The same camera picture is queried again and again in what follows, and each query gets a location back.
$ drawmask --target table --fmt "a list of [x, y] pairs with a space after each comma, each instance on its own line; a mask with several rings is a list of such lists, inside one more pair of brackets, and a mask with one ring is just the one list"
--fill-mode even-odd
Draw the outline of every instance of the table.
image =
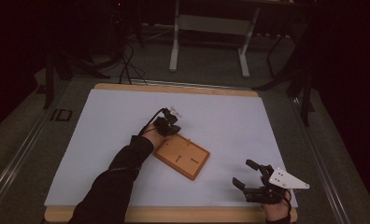
[[[302, 4], [296, 5], [292, 0], [278, 1], [278, 0], [250, 0], [250, 1], [227, 1], [239, 7], [250, 8], [249, 14], [252, 15], [248, 20], [246, 19], [226, 19], [216, 18], [208, 16], [195, 16], [180, 13], [179, 11], [179, 0], [176, 0], [175, 7], [175, 19], [174, 19], [174, 42], [170, 58], [169, 70], [172, 72], [177, 71], [178, 63], [178, 32], [179, 30], [193, 30], [201, 32], [212, 32], [230, 35], [243, 35], [245, 37], [244, 43], [241, 48], [237, 50], [242, 76], [249, 78], [249, 68], [246, 59], [246, 51], [249, 46], [249, 42], [254, 33], [257, 20], [260, 16], [261, 8], [279, 7], [280, 10], [285, 8], [297, 8]], [[266, 24], [270, 28], [276, 29], [277, 25]]]
[[244, 35], [246, 37], [243, 47], [238, 49], [238, 57], [241, 65], [243, 77], [249, 77], [249, 68], [247, 66], [246, 51], [249, 41], [258, 18], [260, 8], [254, 9], [252, 20], [231, 20], [224, 18], [212, 18], [193, 15], [184, 15], [179, 13], [179, 0], [176, 0], [175, 19], [174, 19], [174, 43], [170, 59], [170, 71], [177, 71], [178, 62], [178, 32], [179, 29], [194, 30], [203, 32], [214, 32], [231, 35]]
[[[95, 89], [258, 97], [258, 94], [254, 91], [157, 86], [98, 84]], [[74, 208], [75, 206], [49, 205], [45, 212], [45, 219], [49, 222], [66, 222], [72, 217]], [[292, 209], [292, 221], [296, 219], [296, 209]], [[260, 206], [130, 206], [126, 214], [126, 222], [264, 222], [264, 212]]]

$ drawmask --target human arm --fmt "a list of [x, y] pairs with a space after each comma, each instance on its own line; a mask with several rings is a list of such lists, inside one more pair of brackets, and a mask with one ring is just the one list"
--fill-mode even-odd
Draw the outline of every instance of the human arm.
[[288, 224], [291, 220], [291, 194], [288, 190], [284, 194], [285, 199], [275, 204], [263, 204], [266, 224]]
[[77, 205], [69, 224], [123, 223], [142, 163], [165, 139], [150, 125], [142, 136], [132, 136], [128, 146], [115, 156], [107, 171], [93, 182]]

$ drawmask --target cable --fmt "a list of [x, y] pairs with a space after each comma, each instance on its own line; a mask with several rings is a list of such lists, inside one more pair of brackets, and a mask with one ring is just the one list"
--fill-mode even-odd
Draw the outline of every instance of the cable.
[[[135, 71], [135, 73], [137, 74], [137, 76], [138, 76], [138, 77], [140, 77], [140, 78], [144, 81], [145, 85], [147, 85], [147, 86], [148, 86], [147, 81], [144, 79], [145, 71], [144, 71], [144, 70], [142, 70], [142, 69], [140, 69], [140, 68], [135, 67], [135, 66], [134, 66], [130, 61], [129, 61], [129, 64], [130, 64], [130, 65], [131, 65], [131, 67], [134, 69], [134, 71]], [[140, 75], [140, 74], [137, 72], [137, 70], [140, 70], [143, 74], [142, 74], [142, 75]]]
[[162, 108], [162, 109], [160, 109], [158, 112], [156, 112], [156, 114], [155, 114], [155, 115], [153, 115], [153, 117], [148, 121], [147, 125], [145, 125], [145, 126], [141, 129], [141, 131], [139, 132], [138, 136], [141, 136], [141, 135], [145, 132], [145, 130], [147, 129], [148, 125], [150, 125], [150, 124], [152, 123], [152, 121], [156, 118], [156, 116], [158, 116], [158, 114], [159, 114], [160, 112], [162, 112], [163, 110], [164, 110], [164, 109]]
[[290, 213], [291, 212], [291, 210], [292, 210], [292, 205], [291, 205], [291, 203], [290, 203], [290, 200], [288, 200], [286, 197], [285, 197], [285, 195], [281, 195], [281, 194], [279, 194], [279, 193], [277, 193], [277, 192], [275, 192], [275, 191], [273, 191], [273, 193], [274, 194], [276, 194], [276, 195], [278, 195], [282, 200], [284, 200], [287, 204], [288, 204], [288, 213]]
[[160, 35], [165, 35], [165, 34], [167, 34], [168, 32], [171, 32], [171, 31], [173, 31], [173, 30], [174, 30], [174, 28], [170, 28], [170, 29], [168, 29], [168, 30], [166, 30], [166, 31], [163, 31], [163, 32], [161, 32], [161, 33], [157, 34], [157, 35], [153, 35], [153, 36], [151, 36], [150, 38], [146, 39], [146, 40], [145, 40], [145, 42], [147, 42], [147, 41], [149, 41], [149, 40], [151, 40], [151, 39], [153, 39], [153, 38], [155, 38], [155, 37], [158, 37], [158, 36], [160, 36]]
[[130, 60], [133, 58], [133, 54], [134, 54], [134, 49], [133, 49], [133, 47], [129, 44], [129, 43], [127, 43], [127, 41], [126, 41], [126, 43], [125, 44], [127, 44], [129, 47], [130, 47], [130, 49], [131, 49], [131, 54], [130, 54], [130, 57], [129, 57], [129, 59], [128, 59], [128, 61], [126, 62], [126, 59], [125, 59], [125, 57], [124, 57], [124, 54], [123, 54], [123, 61], [124, 61], [124, 67], [123, 67], [123, 69], [121, 70], [121, 75], [119, 76], [119, 84], [121, 84], [121, 79], [122, 79], [122, 77], [123, 77], [123, 73], [124, 73], [124, 71], [126, 71], [126, 74], [127, 74], [127, 78], [128, 78], [128, 80], [129, 80], [129, 83], [130, 83], [130, 85], [132, 85], [132, 81], [131, 81], [131, 79], [130, 79], [130, 76], [129, 76], [129, 71], [128, 71], [128, 69], [127, 69], [127, 66], [128, 66], [128, 64], [129, 64], [129, 62], [130, 62]]
[[152, 129], [149, 129], [149, 130], [146, 130], [146, 131], [144, 131], [142, 134], [144, 134], [144, 133], [147, 133], [147, 132], [150, 132], [150, 131], [153, 131], [153, 130], [156, 130], [157, 128], [152, 128]]

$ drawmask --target white desk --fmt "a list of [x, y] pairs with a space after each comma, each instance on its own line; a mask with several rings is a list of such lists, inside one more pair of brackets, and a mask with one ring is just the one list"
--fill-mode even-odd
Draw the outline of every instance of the white desk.
[[[257, 203], [246, 203], [232, 185], [262, 185], [246, 159], [285, 169], [263, 103], [252, 91], [220, 91], [100, 84], [89, 95], [45, 202], [45, 219], [63, 222], [94, 179], [153, 114], [173, 105], [183, 118], [181, 135], [209, 150], [191, 181], [153, 156], [144, 162], [126, 214], [127, 222], [263, 222]], [[294, 197], [292, 206], [297, 207]], [[292, 221], [297, 219], [292, 209]]]
[[174, 43], [173, 49], [171, 51], [169, 67], [170, 71], [177, 71], [179, 48], [178, 32], [179, 29], [181, 29], [231, 35], [244, 35], [246, 39], [243, 47], [238, 49], [238, 57], [243, 77], [249, 77], [249, 67], [247, 66], [246, 51], [249, 47], [249, 41], [251, 40], [252, 32], [254, 30], [259, 11], [260, 9], [256, 7], [253, 12], [250, 12], [253, 15], [251, 21], [184, 15], [179, 13], [179, 0], [176, 0], [176, 17], [174, 19]]

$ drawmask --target wooden board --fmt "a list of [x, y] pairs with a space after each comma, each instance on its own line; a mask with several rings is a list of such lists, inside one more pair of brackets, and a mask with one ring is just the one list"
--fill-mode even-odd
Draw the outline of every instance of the wooden board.
[[175, 134], [159, 147], [154, 156], [176, 171], [194, 180], [210, 153], [180, 134]]

